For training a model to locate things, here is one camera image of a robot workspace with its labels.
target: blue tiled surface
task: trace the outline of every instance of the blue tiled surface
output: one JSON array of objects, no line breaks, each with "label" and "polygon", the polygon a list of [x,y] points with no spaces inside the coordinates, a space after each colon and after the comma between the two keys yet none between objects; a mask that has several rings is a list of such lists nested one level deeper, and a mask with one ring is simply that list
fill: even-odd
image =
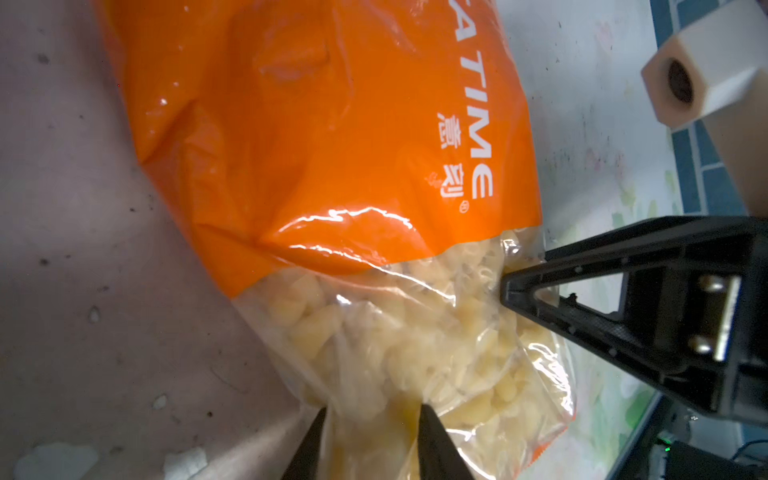
[{"label": "blue tiled surface", "polygon": [[654,17],[656,45],[661,46],[672,36],[672,14],[669,0],[650,0],[650,13]]},{"label": "blue tiled surface", "polygon": [[680,179],[680,196],[683,198],[683,212],[688,213],[701,210],[699,192],[696,188],[694,157],[690,149],[688,130],[673,133],[672,146],[674,148],[674,160],[677,164],[677,177]]},{"label": "blue tiled surface", "polygon": [[696,128],[696,142],[699,145],[699,157],[701,158],[701,164],[711,165],[720,161],[720,156],[715,150],[715,146],[712,143],[710,135],[707,133],[707,129],[704,127],[704,123],[699,120],[694,124]]},{"label": "blue tiled surface", "polygon": [[704,191],[707,192],[707,208],[710,215],[746,214],[725,167],[705,170],[701,175],[704,178]]},{"label": "blue tiled surface", "polygon": [[685,0],[678,3],[677,17],[680,19],[680,28],[686,28],[718,6],[717,0]]}]

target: dry pasta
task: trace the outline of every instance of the dry pasta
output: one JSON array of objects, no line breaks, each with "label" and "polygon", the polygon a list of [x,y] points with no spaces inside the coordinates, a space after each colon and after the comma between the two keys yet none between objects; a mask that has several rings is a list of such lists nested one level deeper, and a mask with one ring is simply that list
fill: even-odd
[{"label": "dry pasta", "polygon": [[498,301],[504,272],[538,262],[537,239],[507,231],[346,277],[287,269],[234,300],[293,392],[329,406],[330,478],[418,478],[421,402],[478,478],[514,478],[562,431],[573,399],[561,340]]}]

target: pasta bag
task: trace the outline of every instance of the pasta bag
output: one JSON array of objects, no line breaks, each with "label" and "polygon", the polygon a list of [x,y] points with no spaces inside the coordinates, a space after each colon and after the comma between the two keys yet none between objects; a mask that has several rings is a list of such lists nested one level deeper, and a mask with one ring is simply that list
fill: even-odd
[{"label": "pasta bag", "polygon": [[320,478],[418,478],[419,406],[478,478],[571,421],[525,93],[492,0],[94,0],[137,159],[287,387]]}]

